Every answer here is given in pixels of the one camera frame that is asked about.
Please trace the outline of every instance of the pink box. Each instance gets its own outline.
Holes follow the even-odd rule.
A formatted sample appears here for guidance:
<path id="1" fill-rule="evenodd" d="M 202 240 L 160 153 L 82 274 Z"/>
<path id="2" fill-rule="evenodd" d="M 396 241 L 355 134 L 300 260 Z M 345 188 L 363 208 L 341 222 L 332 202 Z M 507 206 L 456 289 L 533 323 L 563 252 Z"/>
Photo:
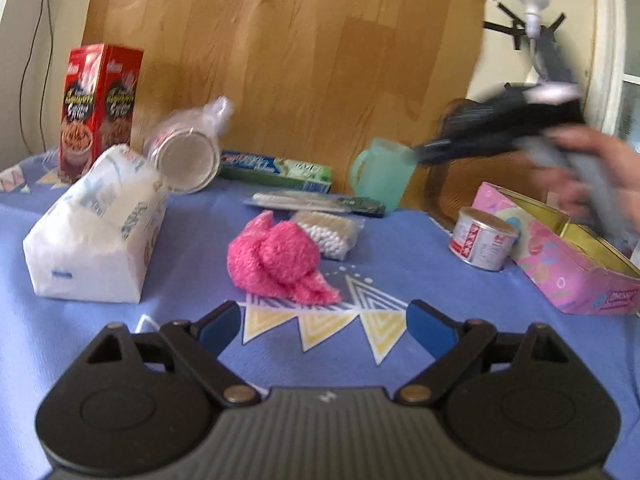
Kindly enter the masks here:
<path id="1" fill-rule="evenodd" d="M 558 310 L 566 314 L 635 314 L 640 303 L 640 270 L 619 252 L 591 236 L 585 229 L 568 222 L 546 223 L 529 211 L 548 206 L 487 182 L 479 187 L 473 207 L 496 215 L 520 231 L 511 258 L 524 270 Z M 563 213 L 557 211 L 558 218 Z M 605 269 L 569 243 L 583 240 L 588 254 L 598 252 L 606 258 Z"/>

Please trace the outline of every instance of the wood grain surface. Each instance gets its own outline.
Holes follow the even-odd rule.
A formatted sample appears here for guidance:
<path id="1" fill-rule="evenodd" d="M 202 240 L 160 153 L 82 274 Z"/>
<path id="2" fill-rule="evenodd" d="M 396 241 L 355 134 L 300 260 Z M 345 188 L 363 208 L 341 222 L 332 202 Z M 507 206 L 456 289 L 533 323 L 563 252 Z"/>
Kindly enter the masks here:
<path id="1" fill-rule="evenodd" d="M 174 108 L 227 95 L 226 148 L 334 168 L 374 137 L 434 137 L 463 98 L 485 0 L 91 0 L 84 44 L 143 48 L 133 145 Z M 426 170 L 404 204 L 422 207 Z"/>
<path id="2" fill-rule="evenodd" d="M 474 101 L 460 99 L 443 110 L 438 130 L 446 132 L 449 114 L 473 107 Z M 526 159 L 517 153 L 492 157 L 462 158 L 430 168 L 424 186 L 423 209 L 441 225 L 453 229 L 461 207 L 471 206 L 483 182 L 505 187 L 545 201 L 546 192 L 537 187 Z"/>

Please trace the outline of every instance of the hand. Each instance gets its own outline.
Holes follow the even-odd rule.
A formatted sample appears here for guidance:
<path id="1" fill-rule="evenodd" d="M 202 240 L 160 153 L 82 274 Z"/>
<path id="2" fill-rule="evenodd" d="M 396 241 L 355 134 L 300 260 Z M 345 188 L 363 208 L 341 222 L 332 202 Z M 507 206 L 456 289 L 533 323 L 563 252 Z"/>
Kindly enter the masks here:
<path id="1" fill-rule="evenodd" d="M 587 126 L 562 126 L 547 133 L 558 146 L 598 155 L 620 193 L 620 205 L 640 232 L 640 155 L 617 137 Z M 575 180 L 569 170 L 534 168 L 533 179 L 542 189 L 558 195 L 560 209 L 575 219 L 589 217 L 585 205 L 588 186 Z"/>

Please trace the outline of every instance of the pink knitted sponge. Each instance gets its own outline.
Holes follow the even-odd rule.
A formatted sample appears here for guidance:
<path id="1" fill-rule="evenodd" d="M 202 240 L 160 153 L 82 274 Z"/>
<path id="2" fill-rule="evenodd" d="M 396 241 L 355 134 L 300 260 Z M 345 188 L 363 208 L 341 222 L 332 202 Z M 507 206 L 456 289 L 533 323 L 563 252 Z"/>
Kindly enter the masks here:
<path id="1" fill-rule="evenodd" d="M 325 305 L 340 292 L 317 270 L 320 251 L 295 222 L 273 225 L 273 211 L 251 220 L 229 244 L 226 269 L 234 285 L 259 296 Z"/>

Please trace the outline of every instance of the red cereal box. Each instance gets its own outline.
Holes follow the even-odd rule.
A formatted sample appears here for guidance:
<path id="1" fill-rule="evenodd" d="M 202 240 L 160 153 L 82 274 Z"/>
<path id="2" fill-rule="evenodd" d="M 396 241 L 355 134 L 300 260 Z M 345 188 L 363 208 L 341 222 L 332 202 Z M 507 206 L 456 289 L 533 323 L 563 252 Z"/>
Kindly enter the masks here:
<path id="1" fill-rule="evenodd" d="M 129 144 L 142 51 L 95 44 L 75 48 L 66 69 L 60 179 L 75 182 L 114 144 Z"/>

